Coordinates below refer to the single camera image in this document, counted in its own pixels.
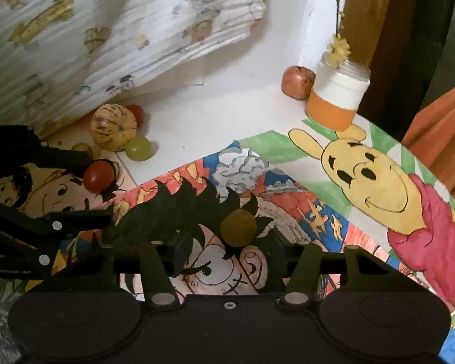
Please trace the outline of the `green grape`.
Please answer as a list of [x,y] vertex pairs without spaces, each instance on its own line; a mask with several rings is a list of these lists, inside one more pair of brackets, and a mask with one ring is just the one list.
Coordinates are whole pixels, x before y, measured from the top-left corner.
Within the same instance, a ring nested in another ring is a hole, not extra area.
[[133,161],[147,160],[152,153],[152,145],[145,137],[135,137],[126,146],[126,156]]

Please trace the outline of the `grey haired character drawing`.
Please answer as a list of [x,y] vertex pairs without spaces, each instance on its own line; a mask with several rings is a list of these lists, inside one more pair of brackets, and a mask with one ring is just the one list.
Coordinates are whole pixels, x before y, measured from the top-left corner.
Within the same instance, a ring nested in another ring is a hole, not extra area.
[[0,278],[0,364],[16,363],[20,357],[7,320],[11,306],[24,294],[26,284],[26,281]]

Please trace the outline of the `brown wooden post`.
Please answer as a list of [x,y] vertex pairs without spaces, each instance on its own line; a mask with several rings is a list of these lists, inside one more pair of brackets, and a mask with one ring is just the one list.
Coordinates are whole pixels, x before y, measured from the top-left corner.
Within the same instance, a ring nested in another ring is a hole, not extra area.
[[371,72],[371,84],[358,113],[380,124],[389,107],[389,90],[410,46],[417,5],[423,0],[346,0],[341,35],[350,59]]

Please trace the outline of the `anime character drawing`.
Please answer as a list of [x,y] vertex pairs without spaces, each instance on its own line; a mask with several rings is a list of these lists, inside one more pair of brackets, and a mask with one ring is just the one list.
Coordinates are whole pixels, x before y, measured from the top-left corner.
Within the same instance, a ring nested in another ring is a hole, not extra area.
[[109,201],[113,241],[149,241],[180,297],[279,292],[310,243],[390,255],[317,195],[233,143]]

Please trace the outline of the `small brown longan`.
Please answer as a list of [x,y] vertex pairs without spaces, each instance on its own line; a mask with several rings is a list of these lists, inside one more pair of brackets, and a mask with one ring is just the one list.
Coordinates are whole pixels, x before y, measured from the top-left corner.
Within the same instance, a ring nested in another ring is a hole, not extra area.
[[220,233],[226,243],[232,247],[244,247],[256,236],[255,217],[243,209],[229,214],[220,225]]

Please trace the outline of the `Winnie the Pooh drawing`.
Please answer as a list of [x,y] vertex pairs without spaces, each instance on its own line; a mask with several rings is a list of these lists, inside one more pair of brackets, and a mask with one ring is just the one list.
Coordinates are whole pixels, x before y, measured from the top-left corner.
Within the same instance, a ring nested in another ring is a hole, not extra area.
[[455,363],[455,200],[401,143],[357,119],[336,132],[311,119],[242,144],[283,169],[354,227],[347,244],[371,241],[386,259],[450,311],[440,357]]

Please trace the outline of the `printed white cloth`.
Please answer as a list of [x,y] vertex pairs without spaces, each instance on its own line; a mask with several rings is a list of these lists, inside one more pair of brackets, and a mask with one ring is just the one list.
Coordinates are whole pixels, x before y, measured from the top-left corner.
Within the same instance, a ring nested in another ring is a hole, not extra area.
[[48,136],[246,39],[268,0],[0,0],[0,125]]

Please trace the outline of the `red cherry tomato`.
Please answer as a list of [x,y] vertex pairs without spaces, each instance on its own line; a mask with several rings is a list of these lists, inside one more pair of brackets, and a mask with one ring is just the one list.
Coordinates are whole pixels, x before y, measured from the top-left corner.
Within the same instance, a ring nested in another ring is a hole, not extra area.
[[92,162],[83,174],[84,187],[93,194],[106,191],[116,181],[116,170],[107,160]]

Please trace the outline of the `striped pepino melon by cloth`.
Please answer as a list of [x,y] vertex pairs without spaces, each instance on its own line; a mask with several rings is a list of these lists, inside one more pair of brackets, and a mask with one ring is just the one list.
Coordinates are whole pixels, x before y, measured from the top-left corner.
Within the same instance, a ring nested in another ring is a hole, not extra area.
[[98,108],[90,121],[90,135],[101,149],[110,152],[123,151],[135,138],[135,115],[117,103],[107,103]]

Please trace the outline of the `orange dress woman poster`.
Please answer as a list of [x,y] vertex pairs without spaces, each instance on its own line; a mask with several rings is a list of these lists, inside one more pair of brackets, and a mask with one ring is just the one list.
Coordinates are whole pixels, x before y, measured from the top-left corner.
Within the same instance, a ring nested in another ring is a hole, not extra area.
[[416,114],[402,144],[455,199],[455,87]]

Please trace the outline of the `small brown longan fruit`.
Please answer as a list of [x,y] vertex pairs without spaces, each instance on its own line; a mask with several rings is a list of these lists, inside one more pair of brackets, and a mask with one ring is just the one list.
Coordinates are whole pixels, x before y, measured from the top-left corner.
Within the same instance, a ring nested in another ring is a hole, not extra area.
[[89,159],[92,160],[93,158],[93,150],[92,147],[85,142],[79,142],[71,147],[73,151],[80,151],[80,152],[85,152]]

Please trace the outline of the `red apple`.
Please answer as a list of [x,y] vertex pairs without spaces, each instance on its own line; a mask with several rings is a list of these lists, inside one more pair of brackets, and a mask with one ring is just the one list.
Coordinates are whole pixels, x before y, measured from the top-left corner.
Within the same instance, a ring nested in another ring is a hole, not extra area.
[[281,90],[288,97],[306,100],[312,92],[314,82],[315,73],[312,70],[302,66],[292,66],[283,73]]

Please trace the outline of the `yellow flower sprig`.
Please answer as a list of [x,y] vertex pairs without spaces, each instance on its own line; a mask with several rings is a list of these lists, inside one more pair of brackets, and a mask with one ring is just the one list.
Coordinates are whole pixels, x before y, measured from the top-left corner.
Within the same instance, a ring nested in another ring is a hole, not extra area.
[[348,61],[351,50],[349,42],[339,33],[340,21],[343,17],[343,12],[340,10],[340,0],[335,0],[335,4],[335,33],[332,36],[331,43],[328,45],[329,54],[326,60],[330,67],[338,70]]

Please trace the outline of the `white orange jar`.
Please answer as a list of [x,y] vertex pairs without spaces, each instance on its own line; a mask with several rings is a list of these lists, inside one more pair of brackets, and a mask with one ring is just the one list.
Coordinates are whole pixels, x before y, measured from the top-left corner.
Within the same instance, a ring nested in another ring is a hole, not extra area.
[[306,115],[321,126],[345,131],[352,124],[370,78],[368,68],[350,60],[338,68],[331,67],[329,53],[324,53],[318,62]]

